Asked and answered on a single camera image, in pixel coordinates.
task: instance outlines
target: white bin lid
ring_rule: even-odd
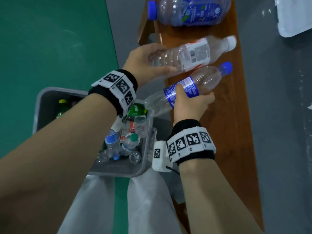
[[[275,0],[278,31],[287,38],[312,28],[312,0]]]

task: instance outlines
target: hand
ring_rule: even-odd
[[[179,83],[176,85],[176,100],[174,103],[174,125],[185,119],[200,120],[208,105],[215,100],[213,92],[209,95],[199,95],[189,98],[183,86]]]
[[[165,51],[167,48],[159,43],[143,45],[131,51],[123,66],[124,70],[129,71],[136,78],[138,88],[158,76],[169,76],[178,70],[173,66],[151,66],[148,58],[151,54]]]

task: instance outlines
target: person's left hand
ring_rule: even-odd
[[[151,66],[148,58],[151,54],[165,51],[167,48],[159,43],[143,45],[131,51],[123,66],[124,70],[129,71],[136,78],[138,88],[159,76],[170,76],[178,72],[173,66]]]

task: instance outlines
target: black cable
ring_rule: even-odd
[[[176,170],[172,169],[171,167],[166,166],[167,169],[174,171],[175,173],[177,173],[178,175],[180,175],[180,173],[178,173]]]

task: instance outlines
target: white pants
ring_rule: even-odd
[[[114,201],[113,177],[87,176],[58,234],[110,234]],[[168,187],[151,168],[130,179],[128,223],[129,234],[181,234]]]

